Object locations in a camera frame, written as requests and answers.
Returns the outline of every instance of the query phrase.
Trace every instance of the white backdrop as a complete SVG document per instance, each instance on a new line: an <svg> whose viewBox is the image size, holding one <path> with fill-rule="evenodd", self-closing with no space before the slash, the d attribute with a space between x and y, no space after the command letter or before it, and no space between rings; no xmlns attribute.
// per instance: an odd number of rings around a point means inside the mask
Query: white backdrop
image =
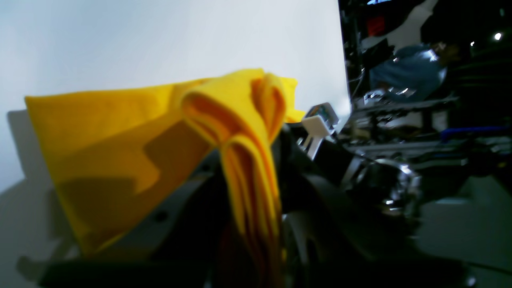
<svg viewBox="0 0 512 288"><path fill-rule="evenodd" d="M336 0L0 0L0 286L33 287L45 261L76 254L25 95L258 67L298 80L299 109L348 118Z"/></svg>

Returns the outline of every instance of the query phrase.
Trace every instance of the yellow cloth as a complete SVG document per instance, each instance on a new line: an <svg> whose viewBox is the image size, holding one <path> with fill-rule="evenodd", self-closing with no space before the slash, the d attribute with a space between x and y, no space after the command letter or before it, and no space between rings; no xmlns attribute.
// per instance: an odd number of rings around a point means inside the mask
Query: yellow cloth
<svg viewBox="0 0 512 288"><path fill-rule="evenodd" d="M27 97L83 253L135 227L218 147L237 227L259 271L277 271L281 204L270 144L284 121L303 116L293 108L295 86L294 79L254 69L141 89Z"/></svg>

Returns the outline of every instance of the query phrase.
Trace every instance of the screw hole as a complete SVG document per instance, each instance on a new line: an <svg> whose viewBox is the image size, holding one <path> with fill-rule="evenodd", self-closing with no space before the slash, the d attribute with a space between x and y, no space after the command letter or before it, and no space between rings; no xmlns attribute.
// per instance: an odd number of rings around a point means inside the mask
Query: screw hole
<svg viewBox="0 0 512 288"><path fill-rule="evenodd" d="M166 211L160 211L157 213L157 215L155 215L155 221L157 223L163 222L163 221L167 220L168 216L169 215L167 214Z"/></svg>

